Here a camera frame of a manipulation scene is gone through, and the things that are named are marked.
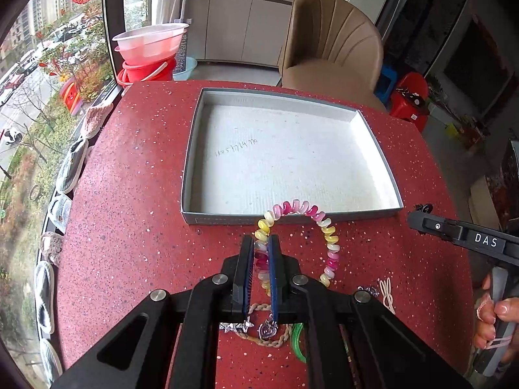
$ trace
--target green bracelet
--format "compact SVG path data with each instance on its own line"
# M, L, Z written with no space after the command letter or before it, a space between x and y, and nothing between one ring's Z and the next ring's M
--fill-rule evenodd
M292 328L292 336L290 337L290 344L292 345L292 349L294 350L295 356L298 358L298 360L304 362L306 364L306 358L299 349L299 336L301 334L301 331L303 330L303 324L302 323L295 323L294 327Z

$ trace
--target red stool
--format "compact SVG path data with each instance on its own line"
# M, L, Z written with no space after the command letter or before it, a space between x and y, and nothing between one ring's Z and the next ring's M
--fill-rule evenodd
M429 96L427 82L416 72L406 74L400 82L396 84L396 87L407 88L410 92L416 92L423 100L426 100ZM427 108L417 109L396 90L391 93L390 99L391 111L389 115L413 123L420 133L424 131L427 117L429 116L429 110L427 110Z

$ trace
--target pink bead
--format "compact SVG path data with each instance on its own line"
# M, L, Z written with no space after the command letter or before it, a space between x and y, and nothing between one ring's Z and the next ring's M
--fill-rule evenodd
M256 252L256 253L254 253L254 257L256 259L258 259L259 261L265 261L265 262L268 261L268 256L266 253Z
M324 267L324 274L330 279L335 277L335 272L331 270L329 266Z
M290 202L283 202L283 215L288 215L292 212L292 205Z
M339 254L328 250L328 257L333 260L339 260Z
M307 212L309 207L310 207L310 203L308 203L308 201L305 200L303 202L303 204L301 205L301 207L299 208L299 213L303 214L303 215L306 215L306 212Z
M315 214L317 213L317 211L319 210L319 208L316 206L316 205L313 205L308 211L307 213L305 213L306 216L315 216Z
M297 214L298 210L299 210L299 199L295 198L294 201L292 202L292 213Z
M269 269L268 262L260 259L256 260L256 267L258 269Z
M326 261L326 264L329 266L329 268L332 271L335 271L337 269L337 267L339 266L339 261L338 260L334 260L334 259L328 259Z
M277 221L279 218L281 218L281 215L283 215L283 209L279 205L274 205L272 210L274 211L274 219Z
M315 215L312 219L315 221L315 222L319 222L319 221L322 221L324 216L326 214L321 210L317 215Z

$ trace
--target beaded bracelet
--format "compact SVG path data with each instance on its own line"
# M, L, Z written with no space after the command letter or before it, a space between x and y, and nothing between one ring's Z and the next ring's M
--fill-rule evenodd
M339 241L339 237L333 235L335 227L330 226L332 220L330 218L325 219L324 217L326 214L322 211L318 211L319 208L316 205L310 207L310 203L306 200L303 203L300 203L299 199L294 199L292 204L290 204L290 202L283 202L283 207L280 205L274 205L272 210L265 212L264 219L258 221L259 229L254 233L254 236L256 237L256 241L254 242L254 257L256 258L256 267L259 270L258 278L261 280L261 287L266 290L268 296L270 296L271 292L267 253L268 235L271 232L271 227L274 225L274 222L282 216L289 214L303 214L310 216L310 218L312 218L321 228L328 248L328 260L324 267L324 273L321 274L319 280L326 287L330 286L330 281L335 277L334 271L337 270L339 265L338 251L341 247L336 244Z

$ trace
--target heart pendant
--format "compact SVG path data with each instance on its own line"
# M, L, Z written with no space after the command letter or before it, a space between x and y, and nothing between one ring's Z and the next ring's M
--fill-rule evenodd
M258 328L258 334L261 341L268 341L278 332L278 324L271 319L267 319Z

